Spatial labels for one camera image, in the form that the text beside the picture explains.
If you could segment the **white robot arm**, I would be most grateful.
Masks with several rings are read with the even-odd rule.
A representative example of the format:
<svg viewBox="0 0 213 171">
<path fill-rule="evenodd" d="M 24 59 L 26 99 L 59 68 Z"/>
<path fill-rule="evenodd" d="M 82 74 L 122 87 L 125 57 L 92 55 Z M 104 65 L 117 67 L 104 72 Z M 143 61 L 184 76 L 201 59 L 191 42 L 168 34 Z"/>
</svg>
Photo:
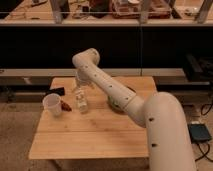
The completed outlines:
<svg viewBox="0 0 213 171">
<path fill-rule="evenodd" d="M 144 100 L 98 67 L 100 54 L 89 48 L 72 57 L 80 83 L 94 82 L 138 126 L 147 130 L 150 171 L 197 171 L 184 110 L 172 94 Z"/>
</svg>

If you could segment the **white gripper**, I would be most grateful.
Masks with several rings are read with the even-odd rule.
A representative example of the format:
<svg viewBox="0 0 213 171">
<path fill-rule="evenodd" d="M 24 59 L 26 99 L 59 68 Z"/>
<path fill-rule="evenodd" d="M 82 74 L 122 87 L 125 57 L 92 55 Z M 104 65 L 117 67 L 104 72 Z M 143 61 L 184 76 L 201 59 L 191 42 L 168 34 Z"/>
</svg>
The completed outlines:
<svg viewBox="0 0 213 171">
<path fill-rule="evenodd" d="M 76 86 L 73 88 L 73 92 L 79 90 L 83 86 L 89 86 L 90 88 L 94 88 L 90 78 L 80 69 L 77 69 L 75 72 L 75 83 Z"/>
</svg>

